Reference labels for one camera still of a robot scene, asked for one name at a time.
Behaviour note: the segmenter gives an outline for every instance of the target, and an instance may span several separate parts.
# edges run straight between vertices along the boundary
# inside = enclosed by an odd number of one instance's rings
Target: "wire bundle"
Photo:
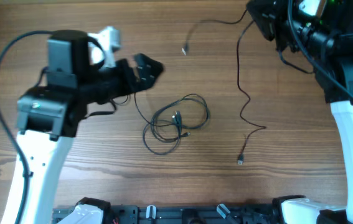
[[[170,120],[165,120],[165,119],[159,119],[159,116],[166,111],[167,109],[178,105],[179,103],[183,102],[183,101],[193,101],[196,102],[200,105],[202,105],[205,109],[205,119],[202,123],[196,125],[196,126],[188,126],[183,124],[182,122],[182,116],[180,115],[180,113],[178,111],[176,111],[176,114],[172,117],[172,121]],[[201,127],[203,127],[209,120],[210,118],[210,111],[207,105],[207,102],[204,100],[204,98],[198,94],[195,93],[191,93],[188,94],[186,96],[183,96],[181,99],[176,100],[166,106],[164,106],[163,108],[161,108],[160,110],[158,110],[157,112],[155,112],[153,114],[153,116],[151,117],[151,120],[148,121],[143,114],[141,113],[138,104],[136,102],[136,94],[134,94],[134,104],[136,105],[136,109],[138,110],[140,116],[147,122],[147,124],[145,125],[145,127],[143,128],[143,144],[144,146],[146,146],[146,148],[154,153],[155,155],[159,155],[159,156],[165,156],[167,154],[169,154],[170,152],[172,152],[173,150],[175,150],[175,148],[179,145],[181,138],[184,137],[188,137],[190,135],[189,132],[183,133],[182,134],[182,130],[183,129],[187,129],[187,130],[194,130],[194,129],[199,129]],[[160,127],[166,127],[166,126],[175,126],[176,130],[177,130],[177,136],[174,138],[165,138],[163,137],[157,130],[157,128]],[[166,151],[166,152],[156,152],[154,150],[152,150],[146,142],[146,133],[147,131],[150,129],[151,133],[153,134],[153,136],[158,140],[161,141],[163,143],[172,143],[174,142],[175,144],[173,145],[173,147],[170,148],[170,150]]]

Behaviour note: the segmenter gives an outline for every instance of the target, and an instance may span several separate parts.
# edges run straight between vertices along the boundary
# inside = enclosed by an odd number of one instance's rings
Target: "wooden table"
[[[194,22],[206,18],[237,20],[246,3],[0,5],[0,51],[13,37],[31,30],[97,32],[114,26],[122,32],[123,44],[116,58],[131,60],[133,54],[142,52],[166,67],[153,89],[137,94],[147,118],[188,93],[202,95],[211,110],[209,125],[191,131],[168,156],[155,156],[143,146],[145,122],[133,102],[112,116],[82,121],[62,169],[56,207],[73,205],[82,197],[100,198],[113,205],[216,205],[270,202],[273,197],[293,194],[337,205],[346,203],[341,142],[321,88],[313,75],[283,65],[275,43],[267,42],[256,26],[246,33],[240,46],[241,85],[252,97],[244,115],[268,129],[252,136],[244,165],[237,165],[244,136],[254,128],[238,116],[247,97],[237,89],[235,55],[238,36],[251,18],[247,16],[235,26],[202,25],[191,40],[189,56],[183,55],[181,48]],[[17,99],[47,65],[46,38],[30,37],[16,44],[1,67],[0,105],[11,127],[16,120]],[[311,69],[300,54],[287,52],[285,57]],[[107,109],[93,105],[90,111],[103,108]],[[186,124],[202,119],[199,106],[183,103],[178,108]],[[172,112],[166,111],[164,118],[170,119]],[[157,150],[170,147],[153,141],[150,135],[148,139]],[[14,161],[14,149],[0,127],[0,219]]]

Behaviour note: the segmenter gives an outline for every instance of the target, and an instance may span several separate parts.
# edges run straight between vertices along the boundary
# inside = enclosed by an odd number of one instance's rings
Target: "usb connector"
[[[244,155],[243,154],[238,155],[237,164],[238,165],[243,165],[243,162],[244,162]]]

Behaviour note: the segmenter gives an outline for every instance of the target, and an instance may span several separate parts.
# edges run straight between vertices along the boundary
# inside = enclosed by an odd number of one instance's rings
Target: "cable plug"
[[[243,162],[244,162],[244,155],[241,153],[240,155],[238,155],[237,164],[238,165],[243,165]]]
[[[189,53],[189,44],[186,43],[184,45],[184,47],[182,48],[182,52],[184,53],[184,55],[187,55]]]
[[[182,126],[182,115],[180,111],[175,111],[175,115],[172,116],[172,120],[175,124]]]
[[[190,135],[190,132],[186,132],[184,134],[181,135],[181,137],[188,137]]]

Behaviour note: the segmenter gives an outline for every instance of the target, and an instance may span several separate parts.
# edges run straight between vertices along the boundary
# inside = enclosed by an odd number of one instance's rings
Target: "wood grain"
[[[236,85],[235,45],[250,22],[206,24],[194,34],[188,57],[181,48],[190,26],[203,18],[238,19],[246,1],[102,2],[0,6],[0,51],[16,35],[37,30],[79,29],[97,32],[107,25],[122,32],[116,58],[142,52],[162,62],[166,71],[156,86],[138,93],[143,114],[188,94],[208,102],[210,123],[192,131],[168,156],[155,156],[144,146],[144,121],[133,102],[113,116],[82,121],[61,173],[55,206],[82,197],[119,204],[215,205],[219,202],[269,202],[273,197],[304,194],[343,205],[346,175],[336,124],[322,90],[312,75],[284,66],[253,26],[242,40],[241,85],[252,102],[244,115],[268,126],[255,133],[237,166],[244,135],[254,127],[238,117],[247,100]],[[45,39],[31,37],[14,46],[0,73],[0,104],[14,127],[16,100],[36,81],[46,65]],[[285,57],[310,69],[300,54]],[[91,105],[90,111],[106,106]],[[202,108],[178,106],[185,123],[202,119]],[[172,110],[165,112],[169,119]],[[158,151],[169,149],[148,136]],[[0,127],[0,219],[14,169],[15,153]]]
[[[58,3],[86,3],[86,2],[163,2],[164,0],[0,0],[0,4],[58,4]],[[191,1],[191,0],[166,0],[166,1]]]

